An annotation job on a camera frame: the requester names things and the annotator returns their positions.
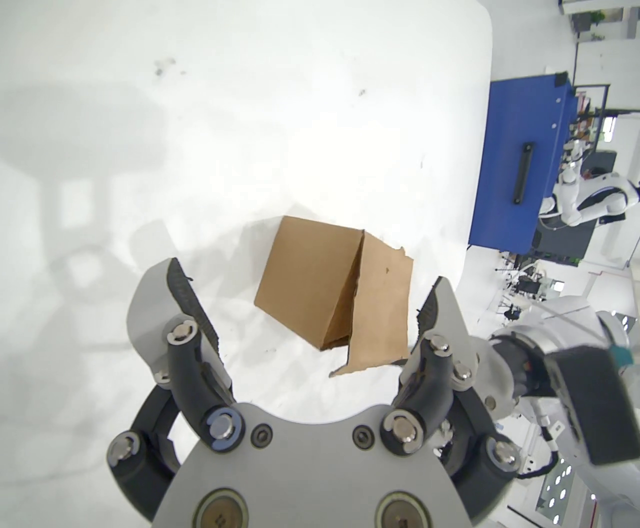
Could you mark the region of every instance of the bolt head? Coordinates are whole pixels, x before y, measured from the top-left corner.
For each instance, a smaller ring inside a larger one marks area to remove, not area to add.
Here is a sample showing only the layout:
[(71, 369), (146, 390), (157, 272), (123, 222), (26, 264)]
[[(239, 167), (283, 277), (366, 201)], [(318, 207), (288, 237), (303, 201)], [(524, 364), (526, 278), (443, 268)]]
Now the bolt head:
[(226, 440), (231, 438), (234, 432), (234, 423), (231, 416), (228, 414), (221, 414), (216, 417), (209, 426), (209, 434), (216, 440)]
[(107, 449), (109, 466), (116, 467), (118, 463), (138, 453), (140, 439), (133, 431), (126, 431), (116, 436)]
[(429, 345), (431, 345), (431, 349), (438, 356), (446, 357), (451, 355), (451, 352), (449, 351), (449, 343), (447, 343), (447, 340), (441, 335), (432, 335), (429, 339)]
[(413, 440), (415, 440), (415, 437), (418, 434), (418, 431), (415, 429), (414, 425), (404, 416), (398, 416), (394, 420), (392, 431), (394, 436), (403, 444), (412, 442)]
[(456, 362), (453, 365), (453, 375), (460, 381), (467, 381), (471, 377), (471, 369), (463, 363)]
[(131, 450), (133, 449), (133, 442), (130, 438), (122, 438), (115, 442), (111, 446), (111, 456), (116, 459), (118, 462), (121, 460), (126, 460), (131, 456)]
[(160, 385), (165, 385), (166, 383), (169, 383), (170, 381), (169, 373), (164, 369), (157, 371), (154, 374), (154, 381)]
[(176, 341), (186, 339), (186, 337), (191, 333), (191, 328), (192, 327), (188, 322), (181, 323), (173, 329), (173, 337), (175, 337)]
[(493, 453), (500, 462), (513, 466), (518, 459), (515, 447), (507, 442), (496, 442)]

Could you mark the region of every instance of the black cable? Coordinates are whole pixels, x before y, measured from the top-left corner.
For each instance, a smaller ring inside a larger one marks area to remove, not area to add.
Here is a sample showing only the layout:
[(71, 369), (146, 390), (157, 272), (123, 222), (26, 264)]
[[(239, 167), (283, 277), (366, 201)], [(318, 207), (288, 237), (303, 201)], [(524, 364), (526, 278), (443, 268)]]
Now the black cable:
[[(542, 438), (544, 438), (547, 441), (547, 443), (553, 441), (554, 439), (554, 437), (551, 436), (551, 433), (549, 433), (549, 430), (546, 427), (542, 427)], [(532, 471), (530, 473), (519, 474), (517, 475), (516, 478), (520, 480), (525, 480), (525, 479), (534, 479), (535, 477), (548, 475), (549, 473), (551, 473), (551, 470), (557, 466), (559, 460), (560, 460), (560, 457), (558, 456), (558, 452), (552, 451), (551, 460), (546, 466), (541, 467), (540, 469), (536, 471)]]

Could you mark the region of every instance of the desk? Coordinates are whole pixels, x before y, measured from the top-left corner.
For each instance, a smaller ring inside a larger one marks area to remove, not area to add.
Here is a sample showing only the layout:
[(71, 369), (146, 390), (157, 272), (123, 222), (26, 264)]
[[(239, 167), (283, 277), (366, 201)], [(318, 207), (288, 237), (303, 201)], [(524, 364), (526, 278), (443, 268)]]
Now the desk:
[(19, 485), (3, 520), (146, 524), (104, 453), (153, 384), (124, 323), (165, 257), (195, 279), (239, 400), (312, 422), (389, 402), (397, 367), (329, 380), (346, 350), (312, 349), (253, 296), (281, 215), (366, 228), (415, 259), (415, 338), (436, 276), (463, 268), (491, 49), (474, 0), (15, 3), (0, 427)]

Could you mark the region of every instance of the torn cardboard edge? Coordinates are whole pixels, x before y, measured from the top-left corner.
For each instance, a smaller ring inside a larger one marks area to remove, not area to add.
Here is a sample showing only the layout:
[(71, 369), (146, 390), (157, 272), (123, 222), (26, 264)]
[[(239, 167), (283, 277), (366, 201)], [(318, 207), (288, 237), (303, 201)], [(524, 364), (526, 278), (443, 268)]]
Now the torn cardboard edge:
[(255, 305), (320, 350), (349, 345), (330, 377), (408, 357), (413, 260), (364, 230), (282, 218)]

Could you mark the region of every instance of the black handle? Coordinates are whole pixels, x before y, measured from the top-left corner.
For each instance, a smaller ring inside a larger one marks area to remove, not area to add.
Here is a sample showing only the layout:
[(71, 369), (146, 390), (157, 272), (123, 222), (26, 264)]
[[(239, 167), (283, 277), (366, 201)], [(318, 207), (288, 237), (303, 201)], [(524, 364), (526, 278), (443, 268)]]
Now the black handle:
[(527, 186), (534, 146), (535, 143), (531, 142), (522, 145), (522, 154), (520, 155), (520, 164), (518, 165), (518, 177), (516, 179), (516, 187), (513, 190), (513, 203), (515, 205), (520, 205), (524, 198), (524, 189)]

